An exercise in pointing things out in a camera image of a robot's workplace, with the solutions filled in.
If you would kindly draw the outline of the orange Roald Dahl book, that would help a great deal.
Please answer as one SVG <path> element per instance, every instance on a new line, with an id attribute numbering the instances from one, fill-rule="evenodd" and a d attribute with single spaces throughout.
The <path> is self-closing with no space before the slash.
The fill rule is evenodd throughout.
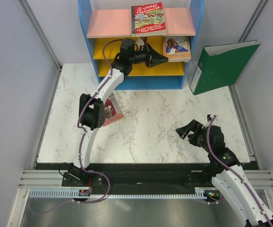
<path id="1" fill-rule="evenodd" d="M 168 59 L 168 62 L 189 62 L 189 59 Z"/>

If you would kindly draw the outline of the tan Othello book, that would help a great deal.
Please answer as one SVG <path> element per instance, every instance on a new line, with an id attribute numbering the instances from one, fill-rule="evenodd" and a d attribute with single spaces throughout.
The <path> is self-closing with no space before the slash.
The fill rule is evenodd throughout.
<path id="1" fill-rule="evenodd" d="M 162 54 L 168 59 L 191 60 L 191 48 L 188 36 L 164 36 Z"/>

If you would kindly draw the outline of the red treehouse book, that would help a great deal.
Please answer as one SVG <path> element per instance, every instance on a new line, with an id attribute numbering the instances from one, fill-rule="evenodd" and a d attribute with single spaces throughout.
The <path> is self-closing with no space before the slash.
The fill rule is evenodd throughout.
<path id="1" fill-rule="evenodd" d="M 131 7 L 132 34 L 166 33 L 166 23 L 161 2 Z"/>

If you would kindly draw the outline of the pink castle cover book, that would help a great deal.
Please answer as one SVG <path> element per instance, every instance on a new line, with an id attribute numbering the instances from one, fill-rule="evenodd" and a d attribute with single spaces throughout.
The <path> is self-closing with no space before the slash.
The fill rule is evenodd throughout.
<path id="1" fill-rule="evenodd" d="M 118 101 L 113 93 L 107 98 L 104 104 L 106 119 L 103 126 L 108 126 L 124 118 L 124 114 L 118 104 Z"/>

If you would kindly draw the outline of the dark blue 1984 book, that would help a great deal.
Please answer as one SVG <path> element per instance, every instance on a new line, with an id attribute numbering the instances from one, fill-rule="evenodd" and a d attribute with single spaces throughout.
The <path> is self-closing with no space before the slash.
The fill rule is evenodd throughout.
<path id="1" fill-rule="evenodd" d="M 132 37 L 155 37 L 155 36 L 165 36 L 166 33 L 161 33 L 161 34 L 158 34 L 158 33 L 142 33 L 142 34 L 132 34 Z"/>

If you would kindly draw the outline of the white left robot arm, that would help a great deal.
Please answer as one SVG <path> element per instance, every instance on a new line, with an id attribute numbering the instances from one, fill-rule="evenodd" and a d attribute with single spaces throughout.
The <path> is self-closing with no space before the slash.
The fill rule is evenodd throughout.
<path id="1" fill-rule="evenodd" d="M 120 40 L 119 52 L 109 71 L 98 87 L 90 94 L 82 94 L 79 99 L 77 127 L 82 129 L 78 152 L 63 175 L 62 186 L 85 186 L 90 182 L 94 171 L 86 168 L 90 165 L 90 155 L 98 130 L 103 126 L 106 113 L 104 104 L 114 89 L 122 83 L 132 71 L 134 64 L 144 63 L 152 68 L 168 62 L 168 58 L 154 50 L 150 44 L 138 46 L 131 38 Z"/>

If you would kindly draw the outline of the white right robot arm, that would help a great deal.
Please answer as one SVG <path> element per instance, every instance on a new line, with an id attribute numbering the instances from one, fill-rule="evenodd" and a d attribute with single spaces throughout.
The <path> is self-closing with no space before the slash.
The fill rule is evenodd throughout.
<path id="1" fill-rule="evenodd" d="M 202 182 L 214 186 L 234 210 L 245 227 L 273 227 L 273 212 L 265 205 L 250 184 L 236 155 L 226 146 L 224 134 L 213 124 L 210 116 L 207 127 L 196 120 L 175 131 L 208 153 L 210 163 L 203 168 Z"/>

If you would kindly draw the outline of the blue shelf unit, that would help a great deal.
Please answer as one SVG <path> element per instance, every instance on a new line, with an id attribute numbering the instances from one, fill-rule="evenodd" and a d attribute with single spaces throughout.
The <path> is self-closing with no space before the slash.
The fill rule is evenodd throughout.
<path id="1" fill-rule="evenodd" d="M 78 13 L 85 42 L 99 82 L 117 90 L 181 89 L 202 24 L 205 3 L 165 8 L 161 2 L 130 9 L 94 10 L 80 0 Z"/>

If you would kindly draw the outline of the green lever arch binder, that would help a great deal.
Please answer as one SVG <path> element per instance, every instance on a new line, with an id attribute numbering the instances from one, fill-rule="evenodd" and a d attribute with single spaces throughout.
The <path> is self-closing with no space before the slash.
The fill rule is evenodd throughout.
<path id="1" fill-rule="evenodd" d="M 189 86 L 192 93 L 199 95 L 235 84 L 259 46 L 256 40 L 205 46 Z"/>

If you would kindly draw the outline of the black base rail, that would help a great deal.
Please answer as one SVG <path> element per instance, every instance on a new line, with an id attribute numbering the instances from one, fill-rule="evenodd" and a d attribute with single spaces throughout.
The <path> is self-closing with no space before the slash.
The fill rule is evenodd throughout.
<path id="1" fill-rule="evenodd" d="M 70 163 L 36 164 L 36 170 L 57 170 L 64 175 Z M 205 164 L 98 164 L 92 163 L 94 171 L 90 182 L 81 187 L 90 187 L 95 192 L 163 193 L 191 192 L 196 187 L 212 187 L 202 172 Z"/>

